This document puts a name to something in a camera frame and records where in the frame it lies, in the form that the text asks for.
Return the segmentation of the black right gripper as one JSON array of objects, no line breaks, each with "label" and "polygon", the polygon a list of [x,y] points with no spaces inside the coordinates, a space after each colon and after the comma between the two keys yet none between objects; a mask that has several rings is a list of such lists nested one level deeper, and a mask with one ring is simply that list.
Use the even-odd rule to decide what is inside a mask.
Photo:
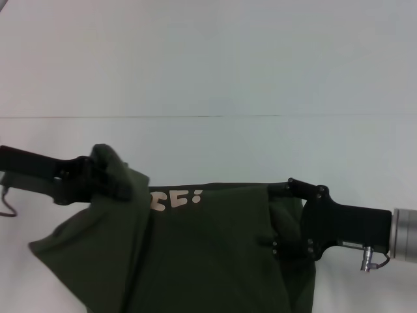
[{"label": "black right gripper", "polygon": [[338,204],[330,198],[327,186],[292,177],[283,183],[269,184],[268,195],[306,200],[300,222],[302,243],[259,237],[259,246],[269,248],[276,259],[318,261],[333,246],[359,250],[370,247],[381,254],[389,251],[390,211]]}]

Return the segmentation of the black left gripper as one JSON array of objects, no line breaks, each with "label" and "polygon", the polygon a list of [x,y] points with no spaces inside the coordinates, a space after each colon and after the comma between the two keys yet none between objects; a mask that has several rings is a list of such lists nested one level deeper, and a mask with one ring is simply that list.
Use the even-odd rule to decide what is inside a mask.
[{"label": "black left gripper", "polygon": [[96,168],[89,156],[79,156],[70,160],[59,160],[38,155],[5,145],[1,146],[1,171],[37,177],[41,179],[75,179],[62,181],[54,186],[53,201],[58,205],[91,202],[99,194],[114,200],[131,200],[131,187],[111,177],[79,179],[88,177]]}]

